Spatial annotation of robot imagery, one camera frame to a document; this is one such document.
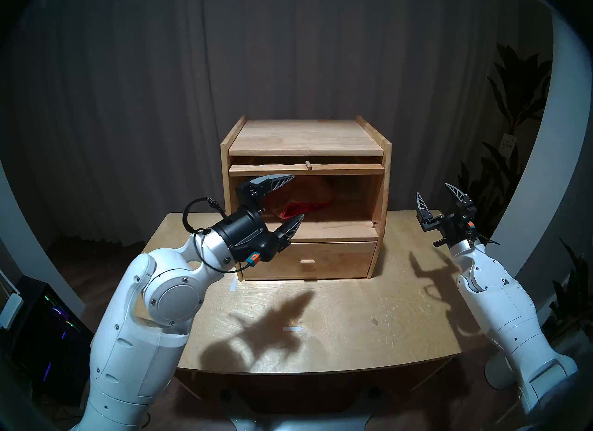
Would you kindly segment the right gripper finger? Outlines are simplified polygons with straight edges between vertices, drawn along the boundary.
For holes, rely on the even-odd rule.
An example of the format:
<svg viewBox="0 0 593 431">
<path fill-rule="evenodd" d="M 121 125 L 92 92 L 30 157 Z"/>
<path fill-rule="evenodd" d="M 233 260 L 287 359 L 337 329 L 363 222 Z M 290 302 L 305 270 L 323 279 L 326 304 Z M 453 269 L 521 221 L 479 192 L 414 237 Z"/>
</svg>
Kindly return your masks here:
<svg viewBox="0 0 593 431">
<path fill-rule="evenodd" d="M 431 223 L 434 218 L 419 192 L 416 192 L 416 215 L 419 223 Z"/>
<path fill-rule="evenodd" d="M 445 186 L 454 196 L 455 204 L 459 214 L 477 213 L 477 208 L 474 205 L 474 202 L 467 194 L 463 193 L 459 188 L 449 183 L 445 183 Z"/>
</svg>

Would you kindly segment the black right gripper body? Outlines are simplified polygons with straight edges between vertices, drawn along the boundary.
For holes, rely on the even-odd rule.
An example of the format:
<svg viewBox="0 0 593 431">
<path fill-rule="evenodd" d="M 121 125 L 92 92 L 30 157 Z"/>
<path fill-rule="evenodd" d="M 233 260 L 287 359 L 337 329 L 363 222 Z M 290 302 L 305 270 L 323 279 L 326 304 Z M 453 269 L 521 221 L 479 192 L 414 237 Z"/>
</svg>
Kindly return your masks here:
<svg viewBox="0 0 593 431">
<path fill-rule="evenodd" d="M 479 239 L 473 219 L 475 214 L 452 213 L 448 216 L 442 214 L 434 216 L 431 223 L 419 223 L 424 232 L 437 230 L 441 233 L 442 239 L 433 243 L 434 247 L 447 245 L 452 248 L 463 241 L 470 242 L 470 245 Z"/>
</svg>

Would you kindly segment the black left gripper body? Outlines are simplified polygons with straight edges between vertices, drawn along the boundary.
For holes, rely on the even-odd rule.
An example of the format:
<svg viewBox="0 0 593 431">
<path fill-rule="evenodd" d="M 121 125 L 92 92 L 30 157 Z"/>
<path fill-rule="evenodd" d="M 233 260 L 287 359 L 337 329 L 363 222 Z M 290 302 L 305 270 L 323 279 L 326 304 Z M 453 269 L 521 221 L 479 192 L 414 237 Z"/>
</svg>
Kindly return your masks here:
<svg viewBox="0 0 593 431">
<path fill-rule="evenodd" d="M 216 224 L 216 233 L 235 262 L 245 262 L 254 253 L 260 255 L 260 261 L 269 262 L 279 252 L 279 238 L 268 230 L 257 211 L 240 207 Z"/>
</svg>

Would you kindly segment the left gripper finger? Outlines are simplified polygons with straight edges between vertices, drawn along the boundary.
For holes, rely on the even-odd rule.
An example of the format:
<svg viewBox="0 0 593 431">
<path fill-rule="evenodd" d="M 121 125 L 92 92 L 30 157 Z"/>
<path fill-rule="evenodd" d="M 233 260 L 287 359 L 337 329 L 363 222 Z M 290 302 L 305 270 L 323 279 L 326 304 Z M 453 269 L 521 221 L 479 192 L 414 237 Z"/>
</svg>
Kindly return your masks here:
<svg viewBox="0 0 593 431">
<path fill-rule="evenodd" d="M 239 206 L 251 211 L 264 211 L 263 200 L 294 178 L 295 176 L 291 174 L 272 174 L 241 183 L 237 186 Z"/>
<path fill-rule="evenodd" d="M 290 241 L 297 233 L 303 219 L 304 214 L 290 217 L 287 221 L 275 229 L 273 234 L 278 241 L 276 252 L 282 252 L 290 245 Z"/>
</svg>

